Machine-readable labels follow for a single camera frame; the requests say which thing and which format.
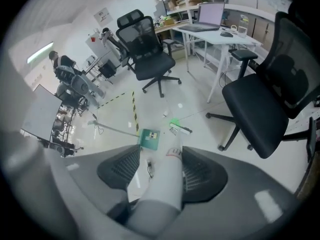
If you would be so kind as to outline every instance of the laptop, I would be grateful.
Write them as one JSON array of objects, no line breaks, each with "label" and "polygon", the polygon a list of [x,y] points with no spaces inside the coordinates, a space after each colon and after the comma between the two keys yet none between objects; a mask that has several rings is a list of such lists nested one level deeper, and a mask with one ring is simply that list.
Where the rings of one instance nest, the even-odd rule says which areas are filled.
[{"label": "laptop", "polygon": [[198,20],[194,24],[181,26],[179,29],[191,32],[216,31],[219,30],[222,14],[224,13],[224,2],[206,2],[199,4]]}]

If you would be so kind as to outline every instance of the mesh seat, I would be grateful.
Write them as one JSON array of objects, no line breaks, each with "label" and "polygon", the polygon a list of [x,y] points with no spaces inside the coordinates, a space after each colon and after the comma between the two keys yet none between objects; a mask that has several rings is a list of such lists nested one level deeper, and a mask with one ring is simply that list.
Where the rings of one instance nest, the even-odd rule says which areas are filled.
[{"label": "mesh seat", "polygon": [[222,90],[233,117],[206,114],[236,125],[227,144],[218,146],[220,151],[227,150],[241,130],[250,142],[248,148],[268,158],[284,139],[289,119],[295,119],[320,94],[319,57],[304,26],[278,12],[274,27],[272,47],[256,74],[243,77],[253,52],[232,52],[243,61],[238,80]]},{"label": "mesh seat", "polygon": [[166,53],[159,43],[155,33],[154,23],[150,16],[144,16],[140,10],[133,10],[117,20],[119,29],[116,35],[126,46],[135,67],[134,72],[137,80],[152,79],[142,88],[146,93],[146,88],[158,82],[160,97],[164,97],[161,89],[161,80],[177,80],[177,77],[164,76],[171,73],[171,68],[176,62]]}]

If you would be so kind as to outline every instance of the chair backrest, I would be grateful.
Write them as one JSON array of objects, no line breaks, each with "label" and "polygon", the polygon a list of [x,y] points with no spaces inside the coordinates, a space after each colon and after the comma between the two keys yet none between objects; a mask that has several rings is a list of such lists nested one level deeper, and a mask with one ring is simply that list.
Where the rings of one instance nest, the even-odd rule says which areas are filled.
[{"label": "chair backrest", "polygon": [[284,12],[275,16],[270,52],[256,72],[291,119],[320,93],[320,62],[310,33]]},{"label": "chair backrest", "polygon": [[135,63],[163,52],[154,22],[136,9],[117,19],[117,37],[126,46]]}]

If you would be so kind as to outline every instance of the monitor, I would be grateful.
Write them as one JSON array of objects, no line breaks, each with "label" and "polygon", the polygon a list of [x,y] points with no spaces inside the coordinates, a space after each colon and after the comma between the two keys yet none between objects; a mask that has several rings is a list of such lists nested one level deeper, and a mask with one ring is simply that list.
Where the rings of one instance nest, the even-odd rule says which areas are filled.
[{"label": "monitor", "polygon": [[199,4],[198,23],[220,26],[225,3],[208,2]]},{"label": "monitor", "polygon": [[154,13],[154,16],[158,16],[158,18],[160,16],[166,17],[167,16],[167,9],[165,6],[165,3],[163,0],[161,0],[160,2],[158,2],[158,4],[155,6],[156,8],[156,13]]}]

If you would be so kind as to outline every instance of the laptop screen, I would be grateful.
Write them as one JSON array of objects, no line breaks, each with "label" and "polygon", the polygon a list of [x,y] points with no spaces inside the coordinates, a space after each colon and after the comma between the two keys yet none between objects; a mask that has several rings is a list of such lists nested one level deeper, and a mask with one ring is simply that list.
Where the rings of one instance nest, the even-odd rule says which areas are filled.
[{"label": "laptop screen", "polygon": [[223,2],[209,2],[199,5],[199,23],[220,26],[225,4]]}]

